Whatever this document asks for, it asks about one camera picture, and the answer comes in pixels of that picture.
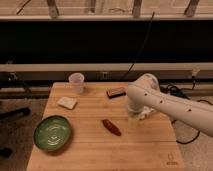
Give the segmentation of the translucent yellow stick end effector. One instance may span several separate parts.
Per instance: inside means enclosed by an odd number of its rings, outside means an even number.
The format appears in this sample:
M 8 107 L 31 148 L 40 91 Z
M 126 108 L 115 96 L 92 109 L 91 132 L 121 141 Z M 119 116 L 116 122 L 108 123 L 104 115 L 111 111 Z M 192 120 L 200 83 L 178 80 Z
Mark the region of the translucent yellow stick end effector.
M 138 115 L 129 115 L 128 116 L 128 125 L 130 128 L 136 128 L 139 123 Z

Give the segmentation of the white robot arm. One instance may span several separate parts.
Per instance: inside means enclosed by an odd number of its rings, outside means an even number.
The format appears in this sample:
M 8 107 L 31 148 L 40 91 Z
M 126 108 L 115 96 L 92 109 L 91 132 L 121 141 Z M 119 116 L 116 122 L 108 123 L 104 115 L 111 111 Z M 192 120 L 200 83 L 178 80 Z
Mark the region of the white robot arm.
M 153 74 L 143 74 L 126 88 L 127 110 L 140 114 L 153 108 L 213 137 L 213 106 L 162 93 Z

